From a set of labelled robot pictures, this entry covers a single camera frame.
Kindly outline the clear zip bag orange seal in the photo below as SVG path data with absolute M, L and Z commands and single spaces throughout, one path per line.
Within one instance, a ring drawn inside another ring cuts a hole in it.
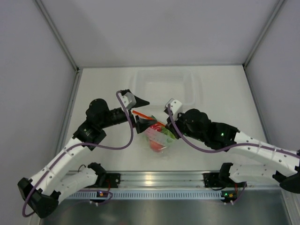
M 142 114 L 141 112 L 138 112 L 135 110 L 133 110 L 132 112 L 134 115 L 138 116 L 139 118 L 149 119 L 149 120 L 157 120 L 153 115 L 147 116 L 147 115 Z M 165 127 L 165 124 L 163 122 L 157 120 L 157 123 L 160 124 L 161 126 Z M 164 135 L 161 132 L 151 129 L 150 127 L 148 129 L 146 129 L 144 132 L 142 132 L 142 134 L 144 136 L 144 138 L 143 138 L 144 142 L 147 143 L 148 149 L 151 149 L 150 148 L 150 140 L 155 141 L 165 147 L 161 152 L 156 152 L 156 153 L 162 153 L 165 149 L 171 147 L 176 141 L 176 139 L 174 140 L 174 139 L 168 137 L 167 135 Z

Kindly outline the red fake apple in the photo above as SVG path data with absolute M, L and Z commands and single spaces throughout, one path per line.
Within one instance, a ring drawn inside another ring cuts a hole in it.
M 162 132 L 164 126 L 161 126 L 160 124 L 157 123 L 157 124 L 152 125 L 150 128 L 155 131 Z

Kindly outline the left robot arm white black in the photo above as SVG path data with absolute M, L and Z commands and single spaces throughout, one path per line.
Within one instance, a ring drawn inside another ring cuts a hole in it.
M 121 107 L 110 110 L 104 99 L 91 101 L 86 111 L 86 120 L 74 132 L 66 146 L 38 173 L 22 178 L 18 189 L 24 200 L 22 216 L 28 218 L 37 214 L 39 218 L 51 215 L 67 197 L 82 188 L 101 184 L 105 180 L 105 169 L 98 163 L 91 163 L 83 172 L 65 178 L 67 172 L 91 153 L 95 148 L 124 150 L 134 138 L 134 132 L 142 133 L 156 123 L 155 120 L 133 116 L 131 109 L 149 105 L 149 101 L 135 96 L 130 90 L 116 92 Z M 109 147 L 100 143 L 105 139 L 105 128 L 121 123 L 129 124 L 130 139 L 121 147 Z

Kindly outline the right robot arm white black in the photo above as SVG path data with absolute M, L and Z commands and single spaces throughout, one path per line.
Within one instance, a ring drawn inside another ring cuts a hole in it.
M 191 109 L 173 112 L 167 105 L 167 129 L 177 139 L 197 151 L 207 154 L 220 152 L 241 155 L 259 162 L 258 165 L 222 164 L 219 179 L 223 182 L 275 183 L 283 190 L 300 192 L 300 153 L 259 141 L 231 125 L 212 122 L 207 114 Z

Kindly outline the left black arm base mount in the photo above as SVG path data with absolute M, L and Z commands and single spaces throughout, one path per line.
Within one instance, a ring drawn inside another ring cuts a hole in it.
M 100 188 L 118 188 L 120 184 L 120 173 L 106 173 L 97 182 Z

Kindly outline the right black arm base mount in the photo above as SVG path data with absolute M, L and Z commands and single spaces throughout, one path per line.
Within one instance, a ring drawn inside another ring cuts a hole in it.
M 203 174 L 204 186 L 213 190 L 232 188 L 233 183 L 227 178 L 222 178 L 218 172 L 207 172 Z

